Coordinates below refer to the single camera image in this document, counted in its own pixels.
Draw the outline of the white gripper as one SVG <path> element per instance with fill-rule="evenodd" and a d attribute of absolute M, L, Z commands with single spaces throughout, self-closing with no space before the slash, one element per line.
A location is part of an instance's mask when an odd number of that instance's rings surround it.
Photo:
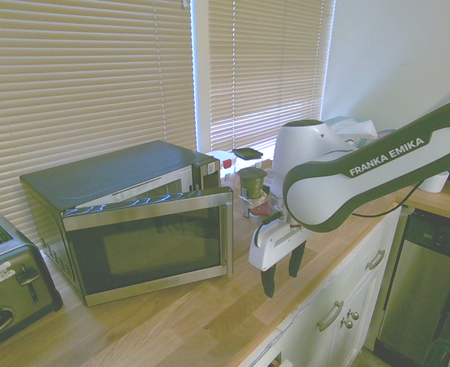
<path fill-rule="evenodd" d="M 296 278 L 307 241 L 307 229 L 291 226 L 282 217 L 281 212 L 275 212 L 264 219 L 254 232 L 249 250 L 249 262 L 261 270 L 261 283 L 269 298 L 275 292 L 275 264 L 291 254 L 289 275 Z"/>

